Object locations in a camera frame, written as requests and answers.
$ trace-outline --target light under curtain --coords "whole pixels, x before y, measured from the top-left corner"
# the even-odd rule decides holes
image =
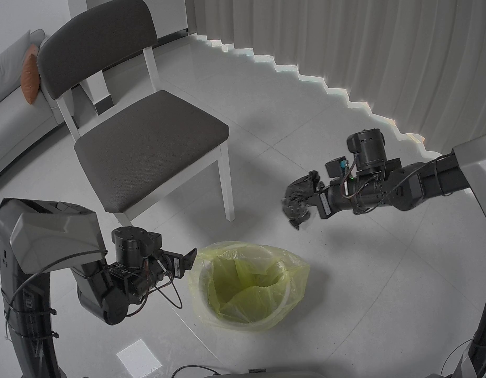
[[[486,134],[486,0],[185,2],[190,33],[323,77],[428,150]]]

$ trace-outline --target chair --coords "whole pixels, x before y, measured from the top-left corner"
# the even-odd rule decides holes
[[[123,226],[218,162],[225,216],[234,219],[225,123],[161,90],[157,35],[142,0],[113,0],[72,18],[42,47],[38,69],[75,140],[76,155],[105,211]],[[80,135],[66,92],[143,50],[154,93]]]

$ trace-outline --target yellow plastic bag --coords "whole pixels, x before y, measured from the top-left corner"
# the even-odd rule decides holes
[[[200,250],[189,272],[195,312],[227,329],[272,328],[304,297],[309,265],[272,246],[215,243]]]

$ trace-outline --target crumpled black trash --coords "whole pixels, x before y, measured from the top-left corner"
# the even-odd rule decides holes
[[[308,208],[308,198],[323,189],[324,184],[316,171],[310,171],[308,175],[299,178],[287,186],[285,196],[281,200],[281,208],[289,218],[289,223],[296,230],[299,225],[309,219],[311,213]]]

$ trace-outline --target white chair frame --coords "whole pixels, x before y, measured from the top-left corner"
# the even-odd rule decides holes
[[[145,56],[145,63],[147,64],[147,69],[154,92],[160,91],[162,89],[161,81],[159,78],[159,72],[157,71],[157,65],[155,62],[152,47],[149,46],[143,49],[143,55]],[[65,92],[56,101],[59,105],[59,109],[61,110],[61,114],[63,114],[64,121],[66,122],[66,125],[70,130],[73,140],[77,141],[80,138],[80,133],[76,128],[75,122],[71,118],[70,111],[68,110],[68,106],[66,104],[66,94],[67,92]],[[138,217],[149,207],[164,198],[167,194],[174,191],[180,185],[187,182],[194,175],[201,172],[209,165],[213,164],[215,161],[218,162],[218,172],[220,175],[220,185],[222,186],[222,198],[224,200],[225,217],[229,221],[234,220],[234,203],[232,200],[232,185],[231,173],[229,169],[229,153],[227,151],[227,140],[223,142],[220,146],[215,147],[209,153],[202,156],[193,164],[186,167],[184,170],[177,173],[174,177],[164,182],[153,192],[145,196],[145,198],[141,199],[137,204],[132,205],[123,213],[114,213],[114,216],[117,218],[120,225],[132,225],[131,221],[134,218]]]

